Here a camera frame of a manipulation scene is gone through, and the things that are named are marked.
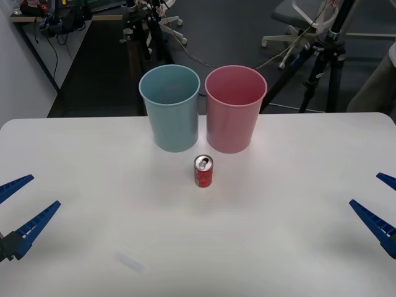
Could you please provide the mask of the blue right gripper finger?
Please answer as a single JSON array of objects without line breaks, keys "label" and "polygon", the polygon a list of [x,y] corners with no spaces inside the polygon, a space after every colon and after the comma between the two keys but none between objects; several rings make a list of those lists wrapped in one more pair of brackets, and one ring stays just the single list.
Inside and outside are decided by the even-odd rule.
[{"label": "blue right gripper finger", "polygon": [[396,179],[394,177],[384,173],[378,173],[376,177],[380,179],[383,183],[391,187],[393,190],[396,190]]},{"label": "blue right gripper finger", "polygon": [[395,227],[353,199],[349,202],[349,205],[377,238],[382,248],[391,258],[395,259]]}]

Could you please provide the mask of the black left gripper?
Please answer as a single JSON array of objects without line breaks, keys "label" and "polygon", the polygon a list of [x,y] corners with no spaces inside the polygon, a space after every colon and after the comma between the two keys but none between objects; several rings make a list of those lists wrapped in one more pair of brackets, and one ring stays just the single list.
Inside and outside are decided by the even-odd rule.
[{"label": "black left gripper", "polygon": [[[18,190],[23,188],[26,184],[34,179],[33,175],[29,174],[21,178],[15,179],[9,183],[0,186],[0,204],[14,195]],[[23,258],[28,250],[32,247],[34,240],[43,231],[44,227],[52,219],[53,215],[60,208],[60,201],[56,200],[49,207],[33,217],[27,223],[22,225],[15,231],[8,235],[1,234],[1,258],[0,262],[5,259],[12,260]]]}]

